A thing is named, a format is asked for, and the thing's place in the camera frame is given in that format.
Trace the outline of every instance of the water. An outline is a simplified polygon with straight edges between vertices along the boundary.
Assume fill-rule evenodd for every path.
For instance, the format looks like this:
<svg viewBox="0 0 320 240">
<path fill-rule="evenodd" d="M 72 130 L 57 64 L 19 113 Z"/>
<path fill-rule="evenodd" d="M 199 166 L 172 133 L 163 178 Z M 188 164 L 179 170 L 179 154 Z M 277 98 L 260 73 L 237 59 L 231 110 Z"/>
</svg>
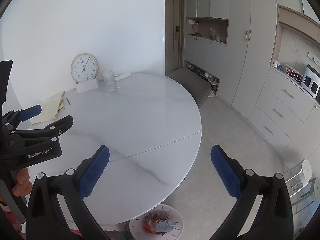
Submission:
<svg viewBox="0 0 320 240">
<path fill-rule="evenodd" d="M 114 75 L 111 77 L 103 77 L 103 79 L 104 79 L 104 83 L 106 85 L 108 93 L 117 90 L 118 87 L 117 87 L 116 78 Z"/>
</svg>

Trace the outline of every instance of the notebook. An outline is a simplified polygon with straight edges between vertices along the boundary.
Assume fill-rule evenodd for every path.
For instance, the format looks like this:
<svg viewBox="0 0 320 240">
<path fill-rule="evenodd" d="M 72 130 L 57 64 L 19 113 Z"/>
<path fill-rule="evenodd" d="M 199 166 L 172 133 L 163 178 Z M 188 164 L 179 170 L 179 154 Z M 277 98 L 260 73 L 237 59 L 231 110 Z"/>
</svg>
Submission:
<svg viewBox="0 0 320 240">
<path fill-rule="evenodd" d="M 54 120 L 58 116 L 59 105 L 62 103 L 64 91 L 57 93 L 41 102 L 41 114 L 31 119 L 31 123 L 46 122 Z"/>
</svg>

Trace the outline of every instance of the wire rack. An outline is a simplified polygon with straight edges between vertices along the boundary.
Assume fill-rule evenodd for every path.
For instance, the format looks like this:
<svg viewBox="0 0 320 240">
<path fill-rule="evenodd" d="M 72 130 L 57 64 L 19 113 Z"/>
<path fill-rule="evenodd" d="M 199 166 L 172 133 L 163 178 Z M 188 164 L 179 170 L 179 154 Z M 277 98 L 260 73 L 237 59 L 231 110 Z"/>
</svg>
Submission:
<svg viewBox="0 0 320 240">
<path fill-rule="evenodd" d="M 298 71 L 296 71 L 293 67 L 289 66 L 288 64 L 287 68 L 285 70 L 285 73 L 294 81 L 296 81 L 297 83 L 300 82 L 301 78 L 303 77 L 303 75 L 301 73 L 299 73 Z"/>
</svg>

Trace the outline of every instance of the clock hand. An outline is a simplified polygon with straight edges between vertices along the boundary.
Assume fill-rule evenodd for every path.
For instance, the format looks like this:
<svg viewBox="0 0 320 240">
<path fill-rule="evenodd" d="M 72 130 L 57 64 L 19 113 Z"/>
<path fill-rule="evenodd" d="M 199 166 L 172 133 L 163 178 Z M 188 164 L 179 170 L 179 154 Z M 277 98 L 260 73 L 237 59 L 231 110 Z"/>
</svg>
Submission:
<svg viewBox="0 0 320 240">
<path fill-rule="evenodd" d="M 88 63 L 89 59 L 90 59 L 90 57 L 88 58 L 87 63 Z M 87 65 L 87 63 L 84 65 L 84 70 L 85 70 L 85 66 Z"/>
<path fill-rule="evenodd" d="M 82 61 L 82 65 L 83 65 L 83 60 L 81 59 L 81 61 Z M 85 70 L 84 65 L 83 65 L 83 70 Z M 83 72 L 83 71 L 82 71 L 82 72 Z"/>
</svg>

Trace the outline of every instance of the round table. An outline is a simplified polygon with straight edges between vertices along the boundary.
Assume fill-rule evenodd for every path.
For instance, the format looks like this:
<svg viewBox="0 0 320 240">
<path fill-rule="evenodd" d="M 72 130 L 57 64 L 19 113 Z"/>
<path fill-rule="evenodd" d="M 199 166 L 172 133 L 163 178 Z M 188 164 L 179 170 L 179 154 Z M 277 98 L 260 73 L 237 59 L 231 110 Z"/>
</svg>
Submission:
<svg viewBox="0 0 320 240">
<path fill-rule="evenodd" d="M 188 174 L 201 141 L 199 109 L 180 84 L 144 73 L 119 83 L 112 93 L 103 82 L 95 90 L 65 93 L 58 119 L 71 115 L 74 124 L 59 136 L 63 154 L 29 167 L 32 178 L 39 172 L 60 175 L 106 145 L 110 161 L 84 198 L 101 226 L 133 219 L 166 199 Z M 63 196 L 58 197 L 66 219 L 73 222 Z"/>
</svg>

